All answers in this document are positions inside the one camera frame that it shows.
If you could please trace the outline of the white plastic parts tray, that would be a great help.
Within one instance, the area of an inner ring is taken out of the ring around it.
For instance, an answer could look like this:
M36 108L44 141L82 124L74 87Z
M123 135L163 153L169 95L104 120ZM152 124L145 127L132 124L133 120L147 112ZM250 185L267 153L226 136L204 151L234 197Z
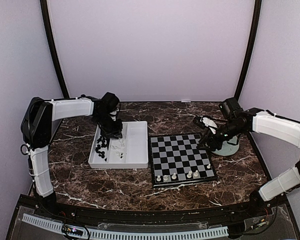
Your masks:
M97 127L88 164L92 169L146 169L149 165L148 123L124 122L119 139L102 136Z

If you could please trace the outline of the white chess queen piece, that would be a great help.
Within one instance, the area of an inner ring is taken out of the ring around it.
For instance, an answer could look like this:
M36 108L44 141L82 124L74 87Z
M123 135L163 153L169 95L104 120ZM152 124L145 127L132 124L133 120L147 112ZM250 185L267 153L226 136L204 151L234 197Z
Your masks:
M199 171L196 170L196 171L193 173L193 177L194 177L194 178L197 178L198 176L199 176Z

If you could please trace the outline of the black and grey chessboard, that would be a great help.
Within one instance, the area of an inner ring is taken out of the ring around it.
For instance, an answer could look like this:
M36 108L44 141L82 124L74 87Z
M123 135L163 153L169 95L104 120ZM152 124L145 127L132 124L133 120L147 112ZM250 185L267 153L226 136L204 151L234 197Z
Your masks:
M206 151L197 149L201 136L201 133L196 132L149 138L149 166L154 188L211 182L218 179L211 156ZM193 177L196 170L198 177ZM192 171L192 178L187 178L189 171ZM172 179L173 173L176 173L176 179ZM164 181L164 175L168 176L168 181ZM160 182L157 182L157 176L161 176Z

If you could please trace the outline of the white chess king piece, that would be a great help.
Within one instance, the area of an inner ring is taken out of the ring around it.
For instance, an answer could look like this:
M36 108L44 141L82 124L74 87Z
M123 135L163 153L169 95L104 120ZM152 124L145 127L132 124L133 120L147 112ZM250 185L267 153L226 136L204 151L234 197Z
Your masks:
M193 172L190 170L190 171L188 172L188 174L186 175L186 177L187 177L188 179L191 179L191 178L192 178L192 174L193 174Z

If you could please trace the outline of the white chess pawn piece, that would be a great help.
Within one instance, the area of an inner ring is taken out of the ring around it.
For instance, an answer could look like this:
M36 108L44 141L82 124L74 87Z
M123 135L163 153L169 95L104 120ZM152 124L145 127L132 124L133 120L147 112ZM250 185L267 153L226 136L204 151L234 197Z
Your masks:
M175 180L175 179L177 178L176 173L173 173L173 175L171 176L171 178L172 178L173 180Z

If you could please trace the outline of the white chess rook piece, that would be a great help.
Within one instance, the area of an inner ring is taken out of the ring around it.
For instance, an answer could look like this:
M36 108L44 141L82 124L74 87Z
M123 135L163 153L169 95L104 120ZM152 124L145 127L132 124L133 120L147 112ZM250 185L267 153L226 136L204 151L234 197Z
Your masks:
M164 181L164 182L167 182L168 180L169 180L169 176L168 176L168 175L164 175L164 176L163 176L163 181Z

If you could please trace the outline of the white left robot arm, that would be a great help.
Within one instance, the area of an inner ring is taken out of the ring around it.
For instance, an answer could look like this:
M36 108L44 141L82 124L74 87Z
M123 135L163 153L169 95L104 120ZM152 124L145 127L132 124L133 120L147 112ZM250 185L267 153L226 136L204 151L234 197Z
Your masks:
M122 138L123 122L119 119L119 98L107 92L102 98L81 95L75 98L42 99L34 97L25 113L20 129L25 155L29 156L30 175L36 192L42 198L54 194L48 164L48 150L54 121L91 116L105 139Z

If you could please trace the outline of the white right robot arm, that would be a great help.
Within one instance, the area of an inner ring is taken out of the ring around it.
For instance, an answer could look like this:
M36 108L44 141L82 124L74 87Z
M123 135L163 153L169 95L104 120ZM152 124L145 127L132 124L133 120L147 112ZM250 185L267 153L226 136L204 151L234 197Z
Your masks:
M291 200L296 201L300 197L300 121L260 108L243 110L239 106L221 106L220 109L225 118L222 125L217 125L217 120L211 116L194 117L193 122L206 130L197 145L199 149L230 156L236 153L231 148L238 145L238 141L233 142L233 139L238 140L241 134L255 133L261 135L257 142L271 173L276 170L270 162L270 154L274 154L275 163L283 158L286 165L291 164L250 194L245 213L256 217L264 210L265 202L283 194L292 194Z

